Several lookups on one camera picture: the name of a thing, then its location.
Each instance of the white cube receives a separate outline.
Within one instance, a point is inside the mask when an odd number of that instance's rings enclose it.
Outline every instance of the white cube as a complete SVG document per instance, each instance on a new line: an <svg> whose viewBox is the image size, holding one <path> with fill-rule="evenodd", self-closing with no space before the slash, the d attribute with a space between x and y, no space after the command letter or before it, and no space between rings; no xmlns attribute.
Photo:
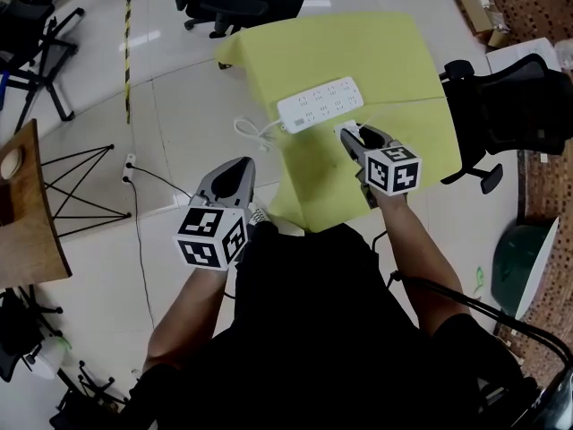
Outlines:
<svg viewBox="0 0 573 430"><path fill-rule="evenodd" d="M422 175L422 159L406 145L365 152L366 183L387 195L417 189Z"/></svg>
<svg viewBox="0 0 573 430"><path fill-rule="evenodd" d="M185 264L226 271L247 243L243 209L187 207L173 236Z"/></svg>

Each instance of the yellow-green table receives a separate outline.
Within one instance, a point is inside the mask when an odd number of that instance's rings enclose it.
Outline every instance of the yellow-green table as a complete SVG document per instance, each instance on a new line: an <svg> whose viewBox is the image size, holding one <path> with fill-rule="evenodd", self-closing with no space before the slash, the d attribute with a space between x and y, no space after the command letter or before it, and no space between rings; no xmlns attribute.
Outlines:
<svg viewBox="0 0 573 430"><path fill-rule="evenodd" d="M270 212L318 232L369 208L334 127L354 119L410 145L423 159L421 187L461 168L448 102L411 16L359 12L297 18L242 30L219 47L217 60L246 69L253 97L278 119L277 102L352 76L364 107L298 134L276 128L283 176ZM401 102L412 102L391 106Z"/></svg>

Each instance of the brown patterned carpet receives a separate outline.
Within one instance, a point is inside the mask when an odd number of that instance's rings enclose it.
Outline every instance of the brown patterned carpet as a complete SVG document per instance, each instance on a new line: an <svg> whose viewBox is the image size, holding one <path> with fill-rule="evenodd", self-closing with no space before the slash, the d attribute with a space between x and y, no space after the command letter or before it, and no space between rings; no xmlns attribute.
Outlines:
<svg viewBox="0 0 573 430"><path fill-rule="evenodd" d="M552 43L573 38L573 0L494 0L511 28L510 44L546 37ZM543 280L524 321L548 330L573 348L573 142L560 157L541 163L527 151L520 158L520 198L528 218L554 219L560 227ZM562 368L547 348L502 329L500 336L523 357L525 371L546 385Z"/></svg>

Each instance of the white bucket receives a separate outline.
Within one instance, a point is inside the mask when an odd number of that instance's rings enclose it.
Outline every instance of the white bucket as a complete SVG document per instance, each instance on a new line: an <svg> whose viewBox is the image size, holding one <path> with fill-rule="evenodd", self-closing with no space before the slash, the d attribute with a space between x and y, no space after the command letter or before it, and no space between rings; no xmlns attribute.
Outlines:
<svg viewBox="0 0 573 430"><path fill-rule="evenodd" d="M44 379L54 379L64 361L66 345L61 338L47 338L36 355L34 364L29 364L32 373Z"/></svg>

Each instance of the caster wheel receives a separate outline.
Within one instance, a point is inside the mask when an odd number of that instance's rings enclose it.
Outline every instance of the caster wheel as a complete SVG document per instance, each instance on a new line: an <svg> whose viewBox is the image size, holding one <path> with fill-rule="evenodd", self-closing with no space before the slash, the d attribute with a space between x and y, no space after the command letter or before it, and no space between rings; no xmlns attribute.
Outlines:
<svg viewBox="0 0 573 430"><path fill-rule="evenodd" d="M209 38L210 39L223 39L224 37L226 37L227 35L225 33L216 33L216 32L211 32L209 34Z"/></svg>

